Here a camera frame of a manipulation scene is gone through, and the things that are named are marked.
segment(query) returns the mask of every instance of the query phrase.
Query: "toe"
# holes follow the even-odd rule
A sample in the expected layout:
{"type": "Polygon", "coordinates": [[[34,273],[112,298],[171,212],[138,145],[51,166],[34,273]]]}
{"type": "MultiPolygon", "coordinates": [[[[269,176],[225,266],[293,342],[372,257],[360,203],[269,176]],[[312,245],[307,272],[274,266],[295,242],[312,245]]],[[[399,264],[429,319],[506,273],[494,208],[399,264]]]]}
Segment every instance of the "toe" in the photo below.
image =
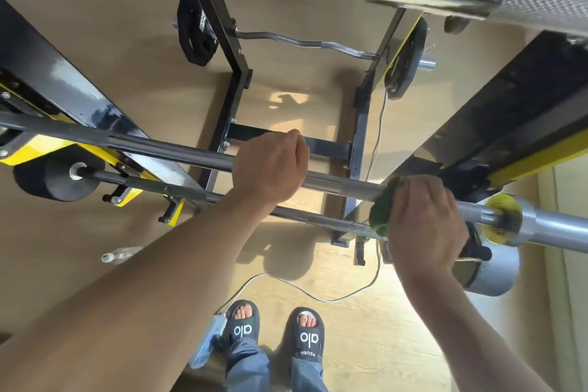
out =
{"type": "Polygon", "coordinates": [[[254,309],[251,308],[251,305],[249,304],[245,304],[243,307],[241,307],[243,309],[243,317],[244,318],[251,318],[254,315],[254,309]]]}

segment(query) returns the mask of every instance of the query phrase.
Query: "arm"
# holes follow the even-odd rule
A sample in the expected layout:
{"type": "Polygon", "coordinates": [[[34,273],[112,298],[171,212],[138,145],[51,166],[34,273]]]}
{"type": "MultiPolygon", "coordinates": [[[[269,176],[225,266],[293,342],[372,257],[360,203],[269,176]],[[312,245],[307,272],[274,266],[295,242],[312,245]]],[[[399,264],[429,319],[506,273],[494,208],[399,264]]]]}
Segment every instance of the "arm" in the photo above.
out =
{"type": "Polygon", "coordinates": [[[241,248],[298,190],[297,130],[242,144],[214,206],[50,310],[0,350],[0,390],[169,391],[198,345],[241,248]]]}
{"type": "Polygon", "coordinates": [[[389,240],[410,303],[445,353],[462,392],[549,392],[477,312],[452,266],[467,230],[440,179],[407,177],[394,193],[389,240]]]}

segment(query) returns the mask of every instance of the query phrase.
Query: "black slide sandal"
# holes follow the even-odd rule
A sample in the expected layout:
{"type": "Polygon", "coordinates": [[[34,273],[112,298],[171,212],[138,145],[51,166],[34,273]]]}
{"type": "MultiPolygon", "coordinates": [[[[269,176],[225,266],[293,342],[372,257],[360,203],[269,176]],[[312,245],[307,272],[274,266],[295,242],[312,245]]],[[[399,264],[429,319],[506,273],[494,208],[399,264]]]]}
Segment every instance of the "black slide sandal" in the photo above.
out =
{"type": "Polygon", "coordinates": [[[325,349],[325,325],[320,315],[312,308],[298,307],[292,311],[290,320],[294,339],[294,358],[305,361],[323,363],[325,349]],[[300,314],[312,314],[316,319],[316,327],[302,327],[298,322],[300,314]]]}
{"type": "Polygon", "coordinates": [[[245,299],[235,301],[235,303],[227,311],[226,317],[227,323],[225,328],[229,336],[229,346],[232,346],[237,340],[241,339],[242,337],[251,338],[253,339],[253,341],[255,341],[256,344],[258,343],[259,328],[261,323],[259,320],[259,310],[253,301],[248,301],[245,299]],[[235,311],[237,310],[237,308],[247,304],[251,306],[251,309],[253,309],[252,317],[245,319],[237,319],[235,317],[235,311]]]}

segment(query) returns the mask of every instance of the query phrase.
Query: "plastic water bottle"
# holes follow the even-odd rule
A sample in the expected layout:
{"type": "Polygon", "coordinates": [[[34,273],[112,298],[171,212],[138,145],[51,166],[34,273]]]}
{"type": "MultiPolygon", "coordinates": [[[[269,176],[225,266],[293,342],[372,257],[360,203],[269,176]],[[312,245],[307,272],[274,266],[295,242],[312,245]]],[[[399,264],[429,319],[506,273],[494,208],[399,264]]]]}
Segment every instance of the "plastic water bottle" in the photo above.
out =
{"type": "Polygon", "coordinates": [[[117,250],[114,250],[112,253],[104,253],[102,255],[102,262],[106,264],[114,263],[118,265],[123,263],[130,257],[136,255],[142,249],[143,247],[118,248],[117,250]]]}

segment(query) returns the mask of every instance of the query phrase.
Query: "wooden floor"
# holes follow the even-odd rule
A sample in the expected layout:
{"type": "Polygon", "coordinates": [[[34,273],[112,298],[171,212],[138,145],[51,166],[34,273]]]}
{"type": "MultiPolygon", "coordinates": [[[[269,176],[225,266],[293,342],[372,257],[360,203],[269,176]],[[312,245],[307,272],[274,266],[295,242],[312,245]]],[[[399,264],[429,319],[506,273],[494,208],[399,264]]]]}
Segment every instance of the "wooden floor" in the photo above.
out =
{"type": "MultiPolygon", "coordinates": [[[[187,63],[171,24],[178,0],[8,1],[151,137],[206,147],[229,67],[220,52],[205,69],[187,63]]],[[[393,9],[352,0],[226,1],[243,31],[271,30],[369,51],[377,49],[393,15],[393,9]]],[[[463,34],[450,36],[443,33],[441,18],[427,19],[428,43],[436,44],[430,57],[437,59],[437,68],[419,72],[406,97],[388,104],[373,181],[384,179],[523,46],[518,28],[474,22],[463,34]]],[[[327,140],[351,138],[351,96],[366,61],[268,41],[242,46],[254,79],[243,94],[239,123],[284,131],[296,127],[327,140]]],[[[364,161],[371,157],[382,100],[378,90],[364,161]]],[[[344,174],[340,165],[323,160],[313,160],[311,169],[344,174]]],[[[1,331],[18,331],[106,273],[109,267],[100,263],[103,252],[146,245],[168,230],[156,220],[165,200],[154,194],[140,195],[121,210],[100,202],[107,187],[75,204],[58,204],[23,194],[7,167],[0,167],[0,180],[1,331]]],[[[229,187],[230,176],[221,175],[217,191],[229,187]]],[[[332,214],[340,204],[307,190],[287,203],[332,214]]],[[[352,250],[330,246],[329,240],[316,227],[268,218],[239,256],[227,296],[264,271],[326,299],[369,283],[376,269],[373,243],[366,247],[366,266],[354,267],[352,250]]],[[[478,299],[477,305],[555,384],[552,347],[538,341],[550,340],[543,259],[537,250],[531,252],[525,258],[530,268],[513,292],[478,299]],[[534,319],[519,323],[521,310],[527,318],[533,311],[534,319]]],[[[371,289],[338,304],[317,303],[268,277],[256,280],[243,297],[259,306],[260,343],[275,359],[277,390],[288,388],[287,362],[279,353],[286,319],[302,304],[316,308],[325,321],[325,382],[331,391],[437,392],[452,387],[442,353],[408,304],[391,266],[382,267],[371,289]]],[[[206,374],[217,378],[222,369],[212,367],[206,374]]]]}

